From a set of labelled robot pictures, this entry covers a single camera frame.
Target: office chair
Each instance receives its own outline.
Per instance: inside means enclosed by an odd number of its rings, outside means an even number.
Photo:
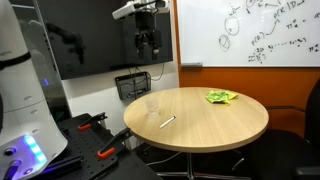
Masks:
[[[266,107],[294,109],[305,113],[305,134],[268,129],[241,153],[253,180],[320,180],[320,79],[309,95],[305,111],[293,106]]]

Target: green napkin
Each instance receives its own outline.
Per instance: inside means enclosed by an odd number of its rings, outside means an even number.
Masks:
[[[234,93],[229,92],[227,90],[210,91],[206,95],[206,99],[211,103],[222,102],[222,103],[224,103],[226,105],[230,105],[229,100],[233,99],[233,98],[235,98],[237,96],[238,96],[237,94],[234,94]]]

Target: whiteboard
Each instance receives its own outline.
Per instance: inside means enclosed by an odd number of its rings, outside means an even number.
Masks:
[[[320,67],[319,0],[178,0],[181,64]]]

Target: table top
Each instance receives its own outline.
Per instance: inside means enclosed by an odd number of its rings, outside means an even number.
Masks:
[[[154,92],[132,102],[124,121],[144,142],[163,149],[205,153],[230,150],[260,137],[268,124],[268,112],[258,101],[244,94],[230,105],[210,103],[209,91],[221,89],[188,87]],[[145,99],[159,99],[160,114],[149,118]],[[172,116],[176,118],[160,128]]]

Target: black monitor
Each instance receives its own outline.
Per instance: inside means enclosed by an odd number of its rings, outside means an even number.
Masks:
[[[173,60],[170,14],[156,14],[162,47],[157,58],[145,45],[139,58],[135,18],[114,20],[128,0],[36,0],[61,79],[71,79]]]

